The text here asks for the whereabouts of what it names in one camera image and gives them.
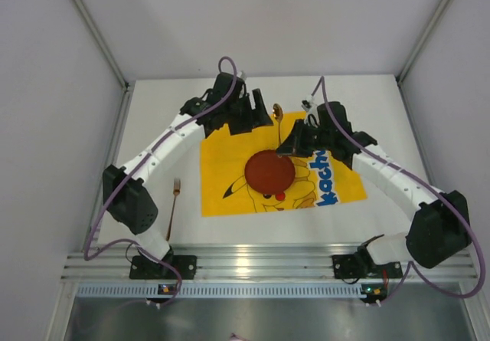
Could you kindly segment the rose gold spoon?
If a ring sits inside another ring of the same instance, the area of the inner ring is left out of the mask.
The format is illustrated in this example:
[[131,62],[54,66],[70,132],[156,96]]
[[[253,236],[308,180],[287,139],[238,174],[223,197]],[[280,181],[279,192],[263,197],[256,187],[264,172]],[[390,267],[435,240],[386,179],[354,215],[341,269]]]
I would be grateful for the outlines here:
[[281,125],[283,121],[283,109],[278,103],[273,104],[273,118],[277,124],[277,147],[280,147],[282,144]]

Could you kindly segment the red round plate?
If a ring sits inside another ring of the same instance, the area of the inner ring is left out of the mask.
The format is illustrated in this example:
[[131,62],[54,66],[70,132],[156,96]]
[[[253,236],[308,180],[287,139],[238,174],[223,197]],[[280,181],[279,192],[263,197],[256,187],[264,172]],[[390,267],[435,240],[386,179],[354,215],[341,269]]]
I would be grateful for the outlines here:
[[248,159],[244,168],[248,186],[266,195],[275,195],[287,190],[295,175],[291,159],[277,155],[273,149],[255,153]]

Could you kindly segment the rose gold fork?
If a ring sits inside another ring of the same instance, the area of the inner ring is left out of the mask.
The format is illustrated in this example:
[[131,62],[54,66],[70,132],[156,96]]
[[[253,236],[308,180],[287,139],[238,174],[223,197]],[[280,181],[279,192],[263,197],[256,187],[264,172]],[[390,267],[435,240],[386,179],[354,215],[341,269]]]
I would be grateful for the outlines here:
[[168,222],[168,229],[166,232],[165,240],[169,241],[170,237],[172,235],[172,225],[173,225],[173,220],[174,220],[174,215],[175,215],[175,206],[176,206],[176,200],[177,197],[180,195],[181,192],[181,180],[178,178],[174,179],[174,185],[173,185],[173,201],[172,201],[172,207],[171,207],[171,214],[170,214],[170,219]]

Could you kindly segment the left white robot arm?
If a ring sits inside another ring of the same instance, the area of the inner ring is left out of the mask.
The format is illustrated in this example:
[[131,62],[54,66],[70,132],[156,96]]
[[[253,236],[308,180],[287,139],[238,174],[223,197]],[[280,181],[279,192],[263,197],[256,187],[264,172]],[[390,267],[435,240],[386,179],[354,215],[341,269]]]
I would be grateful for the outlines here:
[[194,145],[227,126],[231,135],[270,126],[260,89],[247,90],[242,77],[220,72],[214,86],[187,100],[169,127],[136,157],[103,172],[103,210],[132,233],[153,262],[171,251],[158,228],[157,190],[165,173]]

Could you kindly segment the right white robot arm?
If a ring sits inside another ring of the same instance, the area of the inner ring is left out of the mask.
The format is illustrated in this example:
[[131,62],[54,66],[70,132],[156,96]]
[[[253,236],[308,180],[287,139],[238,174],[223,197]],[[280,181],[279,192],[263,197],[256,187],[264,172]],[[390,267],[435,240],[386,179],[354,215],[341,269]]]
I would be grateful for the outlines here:
[[351,171],[367,179],[407,216],[410,228],[397,234],[379,234],[360,249],[375,265],[413,261],[434,268],[467,248],[472,239],[466,230],[466,198],[457,191],[445,193],[417,181],[394,162],[364,131],[353,131],[344,106],[338,101],[316,105],[303,100],[304,118],[277,149],[281,156],[310,157],[327,151]]

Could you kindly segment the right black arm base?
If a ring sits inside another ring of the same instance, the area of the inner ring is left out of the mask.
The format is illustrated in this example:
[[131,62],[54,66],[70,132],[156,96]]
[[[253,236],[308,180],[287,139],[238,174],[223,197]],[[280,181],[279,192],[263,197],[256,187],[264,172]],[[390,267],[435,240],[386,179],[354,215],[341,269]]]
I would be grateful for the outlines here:
[[331,256],[334,278],[337,280],[361,279],[400,279],[403,276],[401,264],[390,262],[377,265],[368,263],[354,254],[336,254]]

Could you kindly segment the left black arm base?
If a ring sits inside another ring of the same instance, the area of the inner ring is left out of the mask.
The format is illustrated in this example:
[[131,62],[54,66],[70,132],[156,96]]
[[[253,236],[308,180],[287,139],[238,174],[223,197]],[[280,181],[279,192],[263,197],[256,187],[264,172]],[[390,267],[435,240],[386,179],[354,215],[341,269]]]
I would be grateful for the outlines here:
[[[170,265],[183,280],[193,280],[197,271],[198,258],[194,255],[174,255]],[[171,269],[162,266],[147,257],[136,255],[132,258],[129,272],[131,280],[176,280],[177,275]]]

